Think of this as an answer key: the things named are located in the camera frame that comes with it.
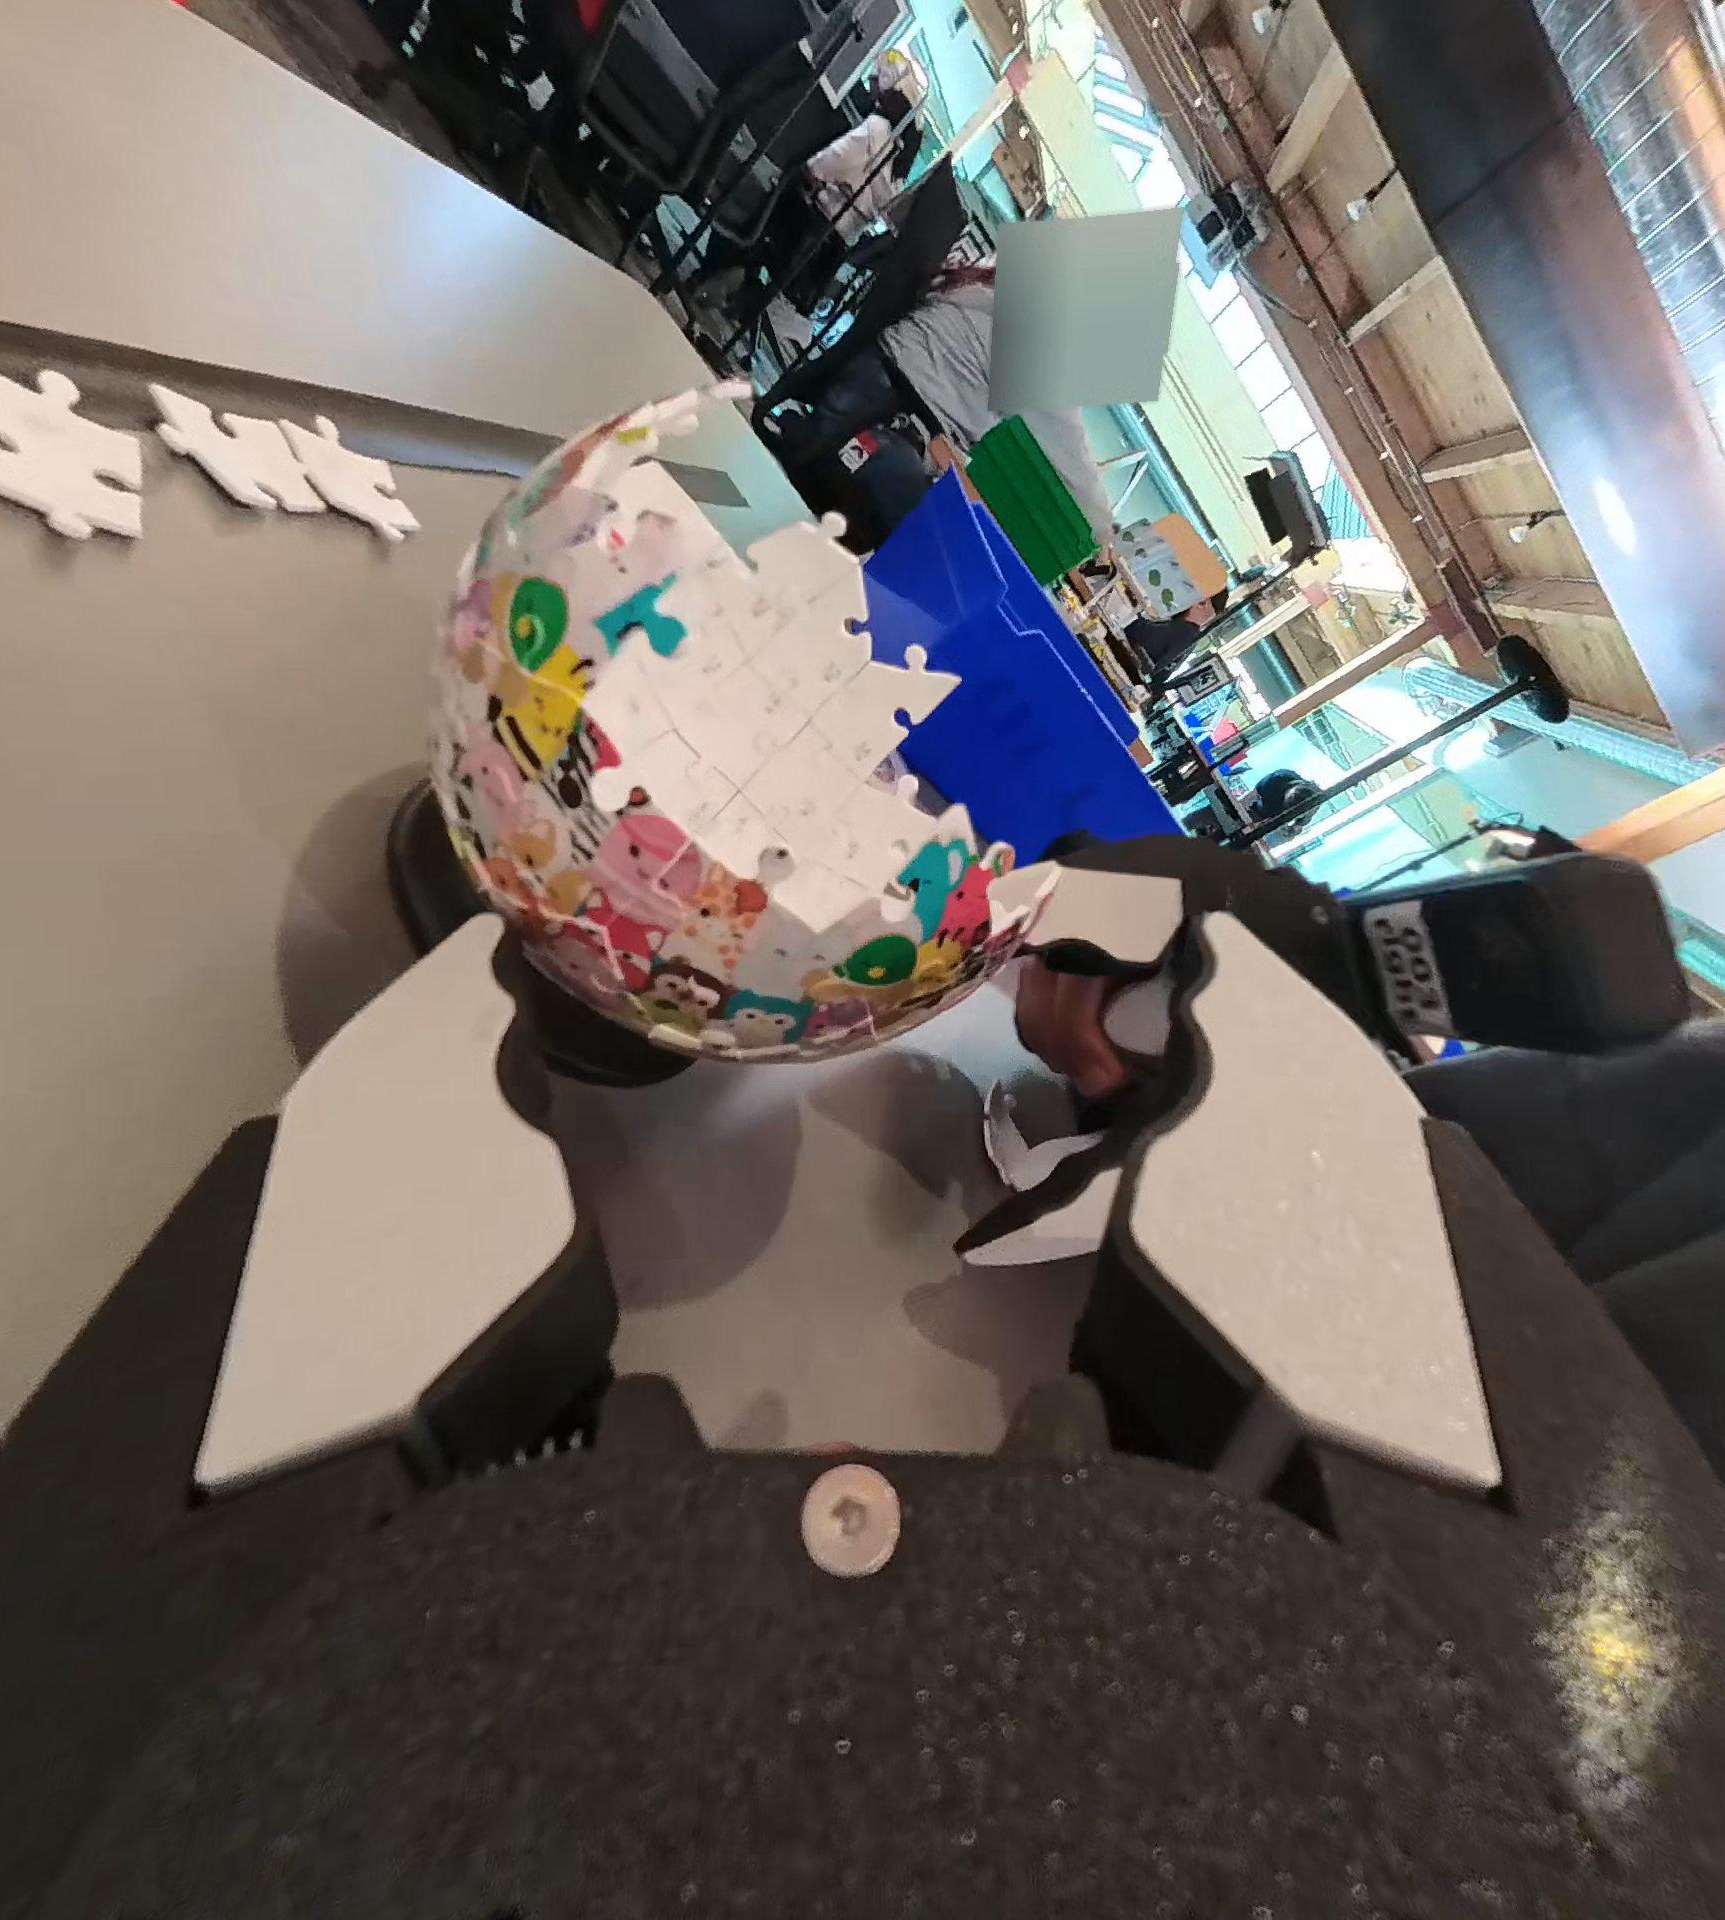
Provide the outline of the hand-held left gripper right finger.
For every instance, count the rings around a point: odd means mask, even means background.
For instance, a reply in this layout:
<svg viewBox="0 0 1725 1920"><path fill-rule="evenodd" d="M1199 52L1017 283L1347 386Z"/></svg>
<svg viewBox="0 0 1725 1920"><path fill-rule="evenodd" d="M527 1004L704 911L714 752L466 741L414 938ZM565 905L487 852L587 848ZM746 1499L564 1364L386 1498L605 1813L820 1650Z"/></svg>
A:
<svg viewBox="0 0 1725 1920"><path fill-rule="evenodd" d="M1300 1442L1485 1496L1503 1470L1422 1117L1382 1052L1231 913L1187 924L1187 1096L1066 1212L1255 1379L1213 1473Z"/></svg>

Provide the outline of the white puzzle piece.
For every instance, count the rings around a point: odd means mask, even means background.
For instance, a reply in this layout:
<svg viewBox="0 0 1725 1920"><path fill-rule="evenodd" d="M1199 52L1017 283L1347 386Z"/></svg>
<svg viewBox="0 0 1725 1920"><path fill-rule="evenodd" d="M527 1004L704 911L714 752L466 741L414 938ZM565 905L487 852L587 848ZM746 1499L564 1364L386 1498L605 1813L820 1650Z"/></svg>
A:
<svg viewBox="0 0 1725 1920"><path fill-rule="evenodd" d="M231 502L258 513L320 515L325 509L281 423L238 414L216 415L196 398L152 382L154 433L178 457L202 467Z"/></svg>
<svg viewBox="0 0 1725 1920"><path fill-rule="evenodd" d="M276 423L323 508L365 525L390 543L420 532L417 517L393 488L388 461L344 443L333 420L317 415L310 425L301 425L280 418Z"/></svg>
<svg viewBox="0 0 1725 1920"><path fill-rule="evenodd" d="M41 368L31 383L0 371L0 500L67 539L144 532L137 433L76 411L79 391Z"/></svg>

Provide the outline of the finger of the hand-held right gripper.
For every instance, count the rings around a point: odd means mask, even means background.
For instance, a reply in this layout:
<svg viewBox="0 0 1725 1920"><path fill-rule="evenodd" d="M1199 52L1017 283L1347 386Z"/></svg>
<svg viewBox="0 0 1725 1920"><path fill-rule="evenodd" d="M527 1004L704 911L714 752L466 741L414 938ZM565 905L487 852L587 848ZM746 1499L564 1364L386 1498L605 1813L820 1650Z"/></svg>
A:
<svg viewBox="0 0 1725 1920"><path fill-rule="evenodd" d="M1018 951L1049 968L1158 968L1185 917L1176 876L1060 865Z"/></svg>
<svg viewBox="0 0 1725 1920"><path fill-rule="evenodd" d="M957 1237L971 1265L1020 1267L1094 1253L1111 1223L1125 1141L1114 1111L1077 1116L1072 1129L1032 1139L1025 1133L1025 1093L1046 1093L1042 1080L1003 1077L982 1101L982 1147L998 1185L994 1203Z"/></svg>

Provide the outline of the colourful puzzle ball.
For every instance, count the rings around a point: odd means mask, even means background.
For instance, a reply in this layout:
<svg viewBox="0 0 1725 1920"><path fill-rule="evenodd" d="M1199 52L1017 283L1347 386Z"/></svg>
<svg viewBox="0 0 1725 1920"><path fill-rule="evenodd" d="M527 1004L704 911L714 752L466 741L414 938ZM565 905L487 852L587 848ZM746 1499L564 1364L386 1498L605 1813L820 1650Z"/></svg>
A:
<svg viewBox="0 0 1725 1920"><path fill-rule="evenodd" d="M1060 868L889 764L963 690L877 658L829 513L739 554L659 461L742 382L602 420L490 511L435 652L429 776L517 954L655 1059L895 1038L1025 948Z"/></svg>

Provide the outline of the black ball stand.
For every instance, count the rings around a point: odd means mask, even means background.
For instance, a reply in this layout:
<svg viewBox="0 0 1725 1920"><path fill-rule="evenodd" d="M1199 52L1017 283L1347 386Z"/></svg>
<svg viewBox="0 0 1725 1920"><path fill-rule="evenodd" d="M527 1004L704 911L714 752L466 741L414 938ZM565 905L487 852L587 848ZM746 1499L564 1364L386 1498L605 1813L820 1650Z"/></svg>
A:
<svg viewBox="0 0 1725 1920"><path fill-rule="evenodd" d="M429 778L417 778L393 803L386 873L395 917L417 956L468 922L487 919L494 935L490 972L511 1000L510 1028L496 1053L496 1076L506 1091L516 1083L538 1083L541 1072L632 1091L661 1085L691 1066L690 1058L649 1044L538 972L513 925L468 878Z"/></svg>

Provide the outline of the green box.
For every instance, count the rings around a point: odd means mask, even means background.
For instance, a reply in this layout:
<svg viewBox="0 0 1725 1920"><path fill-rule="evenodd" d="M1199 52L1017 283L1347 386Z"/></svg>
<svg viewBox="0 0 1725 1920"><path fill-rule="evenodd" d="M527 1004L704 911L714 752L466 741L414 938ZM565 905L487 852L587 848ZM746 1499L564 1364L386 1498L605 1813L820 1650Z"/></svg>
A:
<svg viewBox="0 0 1725 1920"><path fill-rule="evenodd" d="M1037 584L1054 587L1099 554L1085 508L1022 418L1003 418L978 437L969 480Z"/></svg>

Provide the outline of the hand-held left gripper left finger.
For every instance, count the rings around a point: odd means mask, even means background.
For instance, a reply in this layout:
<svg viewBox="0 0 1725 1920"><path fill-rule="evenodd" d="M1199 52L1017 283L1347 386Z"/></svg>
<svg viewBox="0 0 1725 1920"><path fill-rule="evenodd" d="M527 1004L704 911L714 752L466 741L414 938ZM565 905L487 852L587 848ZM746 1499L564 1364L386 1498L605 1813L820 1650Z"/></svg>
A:
<svg viewBox="0 0 1725 1920"><path fill-rule="evenodd" d="M365 1447L441 1481L533 1452L610 1378L599 1233L519 1061L480 913L300 1072L262 1177L193 1460L242 1494Z"/></svg>

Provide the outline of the blue plastic bin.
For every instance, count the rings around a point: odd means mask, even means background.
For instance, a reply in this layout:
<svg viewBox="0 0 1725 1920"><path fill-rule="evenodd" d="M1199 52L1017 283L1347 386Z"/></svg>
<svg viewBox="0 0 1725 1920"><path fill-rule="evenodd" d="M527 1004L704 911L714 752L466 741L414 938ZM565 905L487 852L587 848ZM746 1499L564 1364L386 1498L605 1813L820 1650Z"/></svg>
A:
<svg viewBox="0 0 1725 1920"><path fill-rule="evenodd" d="M957 688L901 755L987 842L1026 865L1072 834L1100 844L1180 836L1131 754L1137 725L990 511L947 473L864 561L877 660Z"/></svg>

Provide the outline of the person's right hand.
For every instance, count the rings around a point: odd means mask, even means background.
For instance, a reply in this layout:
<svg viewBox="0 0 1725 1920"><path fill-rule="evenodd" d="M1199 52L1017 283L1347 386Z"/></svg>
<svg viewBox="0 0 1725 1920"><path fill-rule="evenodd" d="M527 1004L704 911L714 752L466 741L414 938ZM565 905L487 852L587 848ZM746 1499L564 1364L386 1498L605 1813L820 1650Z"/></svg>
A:
<svg viewBox="0 0 1725 1920"><path fill-rule="evenodd" d="M1058 972L1028 956L1018 964L1014 1028L1018 1044L1078 1101L1105 1101L1163 1070L1163 1052L1121 1049L1106 1014L1131 982L1121 976Z"/></svg>

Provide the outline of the black office chair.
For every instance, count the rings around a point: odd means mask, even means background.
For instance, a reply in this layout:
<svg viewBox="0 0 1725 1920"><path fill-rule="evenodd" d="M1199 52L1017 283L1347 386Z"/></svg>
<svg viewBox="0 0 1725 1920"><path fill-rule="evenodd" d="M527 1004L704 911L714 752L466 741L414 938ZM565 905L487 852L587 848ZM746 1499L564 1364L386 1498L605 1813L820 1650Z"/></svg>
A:
<svg viewBox="0 0 1725 1920"><path fill-rule="evenodd" d="M761 238L805 156L798 122L811 103L842 101L880 35L871 3L793 3L777 43L710 78L657 3L602 3L572 97L622 180L614 261L648 251L648 293L687 314L702 243Z"/></svg>

